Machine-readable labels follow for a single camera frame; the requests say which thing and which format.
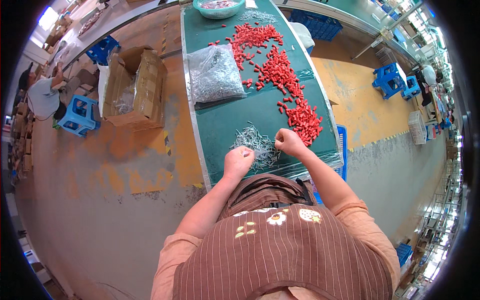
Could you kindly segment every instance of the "woman's hand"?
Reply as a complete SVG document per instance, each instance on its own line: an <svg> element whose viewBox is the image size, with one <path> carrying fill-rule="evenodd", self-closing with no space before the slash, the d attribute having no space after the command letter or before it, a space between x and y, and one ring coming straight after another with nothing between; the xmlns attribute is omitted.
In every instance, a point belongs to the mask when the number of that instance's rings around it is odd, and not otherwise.
<svg viewBox="0 0 480 300"><path fill-rule="evenodd" d="M255 153L245 146L231 150L225 155L223 178L240 182L243 176L247 174L254 160Z"/></svg>
<svg viewBox="0 0 480 300"><path fill-rule="evenodd" d="M300 137L292 130L282 128L275 135L275 148L299 158L308 151Z"/></svg>

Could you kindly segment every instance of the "yellow-black warning tape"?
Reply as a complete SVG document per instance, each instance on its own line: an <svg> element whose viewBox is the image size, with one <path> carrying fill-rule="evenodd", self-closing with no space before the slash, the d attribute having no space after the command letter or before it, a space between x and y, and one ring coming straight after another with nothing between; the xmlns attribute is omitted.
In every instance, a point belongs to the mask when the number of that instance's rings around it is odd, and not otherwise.
<svg viewBox="0 0 480 300"><path fill-rule="evenodd" d="M361 147L362 147L362 148L366 148L366 147L368 147L368 146L377 144L379 141L389 141L389 140L392 140L392 139L396 138L397 136L403 135L403 134L408 133L408 132L410 132L410 130L405 130L405 131L399 132L399 133L397 133L397 134L387 136L386 138L380 139L380 140L375 141L375 142L371 142L371 143L368 143L368 144L363 144ZM349 150L350 152L354 152L354 151L355 151L354 148L349 148L348 150Z"/></svg>

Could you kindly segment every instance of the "white plastic crate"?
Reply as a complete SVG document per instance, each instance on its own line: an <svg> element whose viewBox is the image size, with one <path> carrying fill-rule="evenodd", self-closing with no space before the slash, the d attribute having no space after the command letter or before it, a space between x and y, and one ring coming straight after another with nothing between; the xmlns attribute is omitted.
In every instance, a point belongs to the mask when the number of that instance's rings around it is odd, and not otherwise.
<svg viewBox="0 0 480 300"><path fill-rule="evenodd" d="M425 128L425 122L419 110L413 111L408 115L408 128L415 145L422 145L427 142L427 128Z"/></svg>
<svg viewBox="0 0 480 300"><path fill-rule="evenodd" d="M377 56L382 66L386 66L391 63L398 62L396 60L395 55L393 54L393 51L390 48L383 47L382 49L380 49L380 51L375 53L375 55Z"/></svg>

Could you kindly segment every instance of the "concrete floor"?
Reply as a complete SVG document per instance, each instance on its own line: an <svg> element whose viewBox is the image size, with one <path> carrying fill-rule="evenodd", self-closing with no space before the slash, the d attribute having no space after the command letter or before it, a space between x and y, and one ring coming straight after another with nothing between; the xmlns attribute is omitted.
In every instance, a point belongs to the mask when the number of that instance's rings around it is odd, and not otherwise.
<svg viewBox="0 0 480 300"><path fill-rule="evenodd" d="M179 9L151 14L112 34L123 49L180 47ZM412 101L385 101L372 88L374 53L348 61L345 37L312 54L336 120L348 129L348 183L393 243L411 235L444 161L442 138L415 146L405 132ZM95 68L82 58L74 68ZM205 193L185 94L181 56L165 60L163 129L131 133L102 122L86 139L35 122L34 171L17 186L31 245L67 294L148 299L158 253Z"/></svg>

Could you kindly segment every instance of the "workbench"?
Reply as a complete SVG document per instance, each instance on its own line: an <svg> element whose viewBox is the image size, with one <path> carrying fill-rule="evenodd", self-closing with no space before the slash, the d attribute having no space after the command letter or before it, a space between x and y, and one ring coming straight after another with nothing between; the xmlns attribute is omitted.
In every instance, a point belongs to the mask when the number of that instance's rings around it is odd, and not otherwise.
<svg viewBox="0 0 480 300"><path fill-rule="evenodd" d="M335 118L328 97L323 88L320 77L313 66L310 56L302 45L297 35L293 32L288 21L280 12L278 7L272 1L257 1L258 11L272 14L277 22L273 24L276 31L282 34L283 45L279 46L279 51L285 50L288 59L291 62L291 68L300 78L300 84L304 84L303 93L308 104L317 106L316 113L323 117L320 124L323 131L309 148L317 156L332 168L338 168L343 165L343 157L336 128ZM225 37L232 37L235 33L235 25L243 24L238 19L246 11L242 6L237 15L223 20L210 20L200 15L200 12L192 5L180 7L180 24L182 35L182 53L183 67L185 71L185 80L187 86L187 96L189 101L193 133L197 146L197 152L202 166L204 182L209 190L223 176L224 158L230 146L236 140L236 132L249 127L248 121L254 124L261 135L268 135L270 140L274 140L276 132L280 128L288 128L288 117L280 114L277 101L282 101L283 95L272 83L265 84L260 91L252 85L249 89L245 88L248 94L246 98L231 101L221 101L213 106L203 107L202 104L193 104L190 93L190 74L188 67L187 53L193 53L199 49L207 47L209 42L220 40L219 45L225 45L228 41ZM248 21L252 26L255 21ZM272 49L272 44L278 43L271 40L267 42L268 48L260 48L261 54L257 54L256 47L245 49L244 53L255 53L252 59L255 63L262 65L267 61L266 53ZM253 71L253 66L247 61L242 65L244 70L240 72L243 80L249 78L256 82L258 73ZM288 108L295 108L295 103L287 102ZM279 160L273 168L264 170L250 170L247 177L255 173L271 173L290 179L301 178L302 180L310 178L307 169L294 157L284 153L280 155Z"/></svg>

